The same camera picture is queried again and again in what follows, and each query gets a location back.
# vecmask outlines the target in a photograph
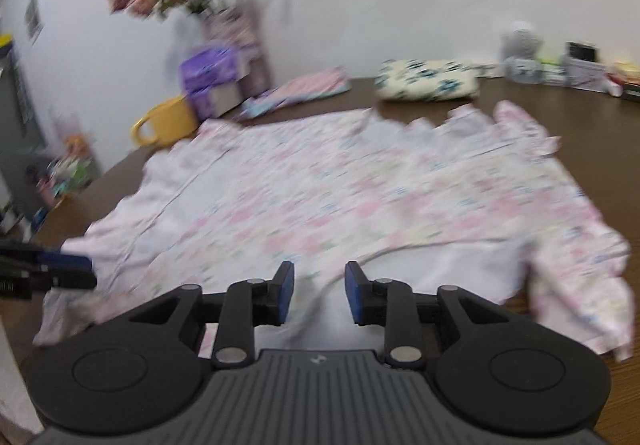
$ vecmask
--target white cushion with blue pattern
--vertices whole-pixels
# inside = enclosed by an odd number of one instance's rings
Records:
[[[387,60],[376,78],[385,100],[439,102],[476,96],[476,70],[456,60]]]

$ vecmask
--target circular pad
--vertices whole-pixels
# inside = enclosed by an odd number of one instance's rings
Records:
[[[127,349],[92,351],[74,367],[74,378],[82,387],[102,393],[116,393],[132,387],[145,375],[144,357]]]
[[[590,349],[523,319],[463,332],[438,360],[436,384],[476,425],[542,437],[594,425],[610,377]]]
[[[47,424],[122,435],[154,427],[188,406],[202,368],[162,326],[107,324],[45,351],[26,380]]]

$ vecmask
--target white wall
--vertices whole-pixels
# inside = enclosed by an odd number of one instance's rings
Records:
[[[179,14],[165,24],[111,17],[105,0],[40,0],[44,30],[31,45],[27,2],[4,0],[4,22],[36,107],[77,109],[98,158],[111,166],[131,148],[128,130],[137,117],[178,93],[177,65],[198,41],[196,21]],[[610,59],[640,61],[640,0],[257,2],[278,82],[332,64],[365,76],[394,57],[494,57],[498,34],[515,19],[538,27],[545,54],[558,55],[566,40],[590,40]]]

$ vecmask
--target metal screw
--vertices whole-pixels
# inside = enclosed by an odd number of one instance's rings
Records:
[[[244,349],[224,348],[216,353],[216,360],[221,364],[239,364],[246,360]]]
[[[391,349],[391,358],[396,362],[417,362],[422,358],[420,349],[414,346],[399,346]]]

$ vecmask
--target brown table surface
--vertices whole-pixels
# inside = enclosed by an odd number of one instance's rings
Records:
[[[520,86],[499,79],[482,82],[476,105],[491,114],[495,104],[505,98],[526,109],[551,135],[562,137],[559,152],[562,163],[602,211],[606,222],[631,242],[632,256],[625,278],[637,296],[640,293],[640,104],[606,94]],[[359,79],[347,94],[283,108],[254,123],[364,107],[377,107],[383,116],[404,122],[424,116],[434,123],[442,123],[452,108],[463,103],[464,100],[436,104],[376,104],[372,80]],[[149,148],[135,151],[79,198],[54,210],[37,239],[46,245],[58,246],[68,237],[84,234],[92,222],[107,215],[120,199],[138,189],[142,167],[152,154],[153,150]],[[613,387],[597,430],[615,445],[640,443],[638,348],[636,343],[634,357],[623,364],[607,359]]]

